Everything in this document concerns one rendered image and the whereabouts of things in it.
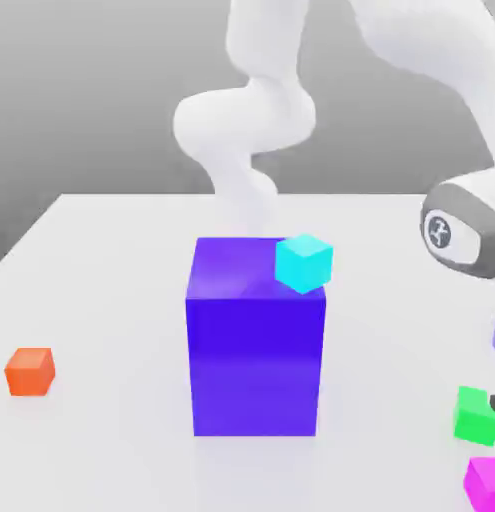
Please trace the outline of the small green cube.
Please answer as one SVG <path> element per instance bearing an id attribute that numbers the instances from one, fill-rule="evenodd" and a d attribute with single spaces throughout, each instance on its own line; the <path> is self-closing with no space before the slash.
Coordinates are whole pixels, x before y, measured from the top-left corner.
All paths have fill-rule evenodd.
<path id="1" fill-rule="evenodd" d="M 454 408 L 456 438 L 492 447 L 495 444 L 495 410 L 486 391 L 460 386 Z"/>

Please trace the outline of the small cyan cube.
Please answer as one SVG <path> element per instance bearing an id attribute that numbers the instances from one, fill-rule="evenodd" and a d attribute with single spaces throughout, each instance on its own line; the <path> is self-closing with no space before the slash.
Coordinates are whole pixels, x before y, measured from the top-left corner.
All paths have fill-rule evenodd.
<path id="1" fill-rule="evenodd" d="M 312 235 L 283 239 L 275 248 L 275 279 L 300 294 L 321 288 L 332 277 L 333 246 Z"/>

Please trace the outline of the small orange cube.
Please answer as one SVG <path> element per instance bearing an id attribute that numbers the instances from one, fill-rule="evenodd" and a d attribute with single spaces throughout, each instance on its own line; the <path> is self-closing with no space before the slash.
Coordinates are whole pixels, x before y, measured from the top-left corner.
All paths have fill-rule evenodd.
<path id="1" fill-rule="evenodd" d="M 48 347 L 20 347 L 4 373 L 12 396 L 45 396 L 56 375 L 52 351 Z"/>

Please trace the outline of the small magenta cube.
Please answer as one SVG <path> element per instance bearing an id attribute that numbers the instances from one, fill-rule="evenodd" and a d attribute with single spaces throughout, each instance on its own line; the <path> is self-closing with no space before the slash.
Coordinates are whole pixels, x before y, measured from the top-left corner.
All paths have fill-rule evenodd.
<path id="1" fill-rule="evenodd" d="M 472 457 L 463 486 L 474 512 L 495 512 L 495 457 Z"/>

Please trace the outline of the large blue box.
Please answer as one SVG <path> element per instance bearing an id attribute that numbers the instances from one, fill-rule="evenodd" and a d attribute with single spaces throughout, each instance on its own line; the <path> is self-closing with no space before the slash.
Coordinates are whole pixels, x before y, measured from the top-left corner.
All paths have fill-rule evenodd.
<path id="1" fill-rule="evenodd" d="M 275 278 L 275 238 L 200 237 L 185 297 L 197 436 L 313 436 L 326 294 Z"/>

